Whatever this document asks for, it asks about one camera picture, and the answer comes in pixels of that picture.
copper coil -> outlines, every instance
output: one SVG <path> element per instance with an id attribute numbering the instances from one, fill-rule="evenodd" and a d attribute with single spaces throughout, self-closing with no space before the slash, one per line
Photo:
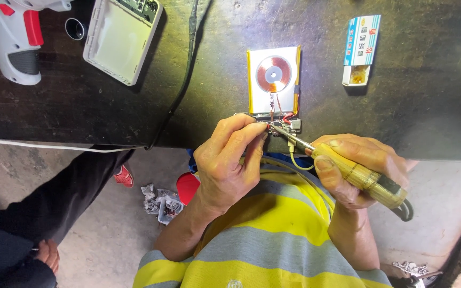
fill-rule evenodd
<path id="1" fill-rule="evenodd" d="M 280 81 L 270 83 L 266 80 L 266 70 L 271 67 L 278 67 L 282 71 Z M 284 58 L 278 56 L 268 57 L 257 68 L 257 83 L 266 92 L 277 93 L 278 91 L 282 91 L 289 83 L 289 80 L 291 80 L 291 68 Z"/>

black cable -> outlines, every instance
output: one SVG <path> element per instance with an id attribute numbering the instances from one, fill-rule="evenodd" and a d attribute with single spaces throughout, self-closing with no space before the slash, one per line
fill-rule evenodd
<path id="1" fill-rule="evenodd" d="M 189 16 L 189 21 L 188 21 L 188 26 L 189 26 L 189 47 L 188 47 L 188 63 L 186 64 L 186 72 L 184 74 L 184 80 L 181 85 L 181 89 L 179 89 L 179 92 L 177 93 L 177 96 L 175 97 L 174 101 L 170 105 L 170 108 L 168 110 L 168 114 L 165 116 L 163 122 L 161 122 L 161 126 L 159 126 L 159 129 L 156 131 L 156 134 L 154 135 L 154 138 L 152 139 L 152 142 L 150 143 L 149 146 L 145 147 L 145 150 L 152 149 L 154 145 L 156 145 L 156 142 L 159 140 L 159 137 L 163 133 L 164 129 L 166 128 L 166 125 L 170 121 L 170 118 L 174 114 L 175 110 L 177 107 L 179 107 L 179 104 L 181 104 L 182 98 L 184 94 L 186 93 L 187 90 L 187 84 L 188 84 L 188 79 L 189 75 L 191 74 L 192 70 L 192 60 L 193 60 L 193 46 L 195 43 L 195 35 L 197 33 L 197 6 L 198 6 L 199 0 L 195 0 L 193 2 L 192 6 L 192 13 Z"/>

concrete floor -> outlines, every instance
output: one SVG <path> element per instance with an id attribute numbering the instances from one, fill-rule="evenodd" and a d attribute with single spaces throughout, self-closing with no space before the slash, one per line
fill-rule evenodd
<path id="1" fill-rule="evenodd" d="M 79 153 L 0 145 L 0 209 L 19 201 L 52 178 Z M 142 209 L 140 184 L 175 189 L 188 170 L 184 150 L 138 149 L 130 160 L 136 185 L 110 180 L 59 246 L 60 287 L 131 287 L 142 255 L 160 232 Z M 419 163 L 411 172 L 409 199 L 416 216 L 401 222 L 385 207 L 370 208 L 381 261 L 427 263 L 440 268 L 461 235 L 461 163 Z"/>

black pants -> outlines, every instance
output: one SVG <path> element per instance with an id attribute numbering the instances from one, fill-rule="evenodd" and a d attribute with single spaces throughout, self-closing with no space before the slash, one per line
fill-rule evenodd
<path id="1" fill-rule="evenodd" d="M 94 149 L 118 147 L 95 145 Z M 134 150 L 96 153 L 84 152 L 48 182 L 21 202 L 0 210 L 0 230 L 29 239 L 35 244 L 53 239 L 57 244 L 99 195 L 119 167 Z"/>

dark workbench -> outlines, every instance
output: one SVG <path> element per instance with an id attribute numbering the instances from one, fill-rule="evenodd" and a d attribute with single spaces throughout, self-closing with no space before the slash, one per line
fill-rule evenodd
<path id="1" fill-rule="evenodd" d="M 73 7 L 84 5 L 82 0 Z M 0 74 L 0 139 L 148 145 L 182 82 L 192 0 L 163 0 L 153 55 L 135 87 L 82 59 L 63 23 L 80 10 L 40 12 L 42 81 Z M 199 15 L 208 1 L 199 5 Z M 381 14 L 365 96 L 341 84 L 348 20 Z M 461 2 L 215 0 L 188 92 L 159 146 L 197 147 L 219 119 L 248 110 L 247 49 L 302 45 L 301 136 L 354 133 L 413 159 L 461 160 Z M 287 151 L 277 137 L 269 151 Z"/>

